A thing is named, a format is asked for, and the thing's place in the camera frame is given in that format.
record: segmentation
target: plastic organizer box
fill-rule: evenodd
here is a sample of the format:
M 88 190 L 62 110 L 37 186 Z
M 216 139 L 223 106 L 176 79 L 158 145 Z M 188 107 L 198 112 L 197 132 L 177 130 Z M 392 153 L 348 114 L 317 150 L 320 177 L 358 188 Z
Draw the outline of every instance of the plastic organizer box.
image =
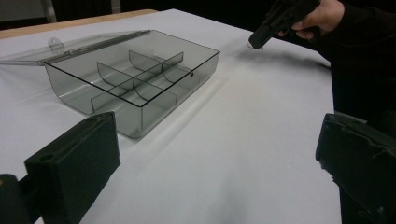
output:
M 66 105 L 94 115 L 114 111 L 117 129 L 144 136 L 215 72 L 219 51 L 158 31 L 103 34 L 0 59 L 44 65 Z

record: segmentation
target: black clothing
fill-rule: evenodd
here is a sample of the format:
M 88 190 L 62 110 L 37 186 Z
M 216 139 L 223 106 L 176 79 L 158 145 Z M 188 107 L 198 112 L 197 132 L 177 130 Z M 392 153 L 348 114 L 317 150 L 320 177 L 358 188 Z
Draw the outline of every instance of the black clothing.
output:
M 396 110 L 396 14 L 344 5 L 338 27 L 316 46 L 331 62 L 334 109 L 367 120 Z

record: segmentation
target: person's hand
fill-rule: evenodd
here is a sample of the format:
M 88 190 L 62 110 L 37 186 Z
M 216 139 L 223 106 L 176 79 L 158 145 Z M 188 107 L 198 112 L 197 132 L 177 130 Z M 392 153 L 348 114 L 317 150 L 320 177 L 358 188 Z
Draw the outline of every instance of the person's hand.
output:
M 296 31 L 297 36 L 304 39 L 314 37 L 312 32 L 306 31 L 306 28 L 317 26 L 321 35 L 333 31 L 344 16 L 344 5 L 337 0 L 321 0 L 320 5 L 311 13 L 306 15 L 301 21 L 291 26 Z

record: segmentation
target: white table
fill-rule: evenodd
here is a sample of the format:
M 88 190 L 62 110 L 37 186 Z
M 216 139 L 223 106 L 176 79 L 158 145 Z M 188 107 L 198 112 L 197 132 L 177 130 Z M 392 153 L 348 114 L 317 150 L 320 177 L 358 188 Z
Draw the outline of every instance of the white table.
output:
M 0 40 L 0 57 L 106 32 L 158 30 L 220 50 L 217 71 L 141 140 L 119 134 L 121 166 L 81 223 L 340 224 L 338 187 L 315 160 L 332 113 L 329 63 L 315 51 L 178 10 Z M 86 117 L 44 67 L 0 65 L 0 173 Z

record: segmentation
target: transparent lid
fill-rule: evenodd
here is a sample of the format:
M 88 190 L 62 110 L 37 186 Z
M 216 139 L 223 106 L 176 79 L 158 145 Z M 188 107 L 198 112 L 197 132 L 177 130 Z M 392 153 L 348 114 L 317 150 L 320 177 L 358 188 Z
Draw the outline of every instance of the transparent lid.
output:
M 58 38 L 53 37 L 49 40 L 48 46 L 2 57 L 0 58 L 0 64 L 44 65 L 44 63 L 59 62 L 79 54 L 118 44 L 147 33 L 150 33 L 150 30 L 108 33 L 88 36 L 64 43 Z

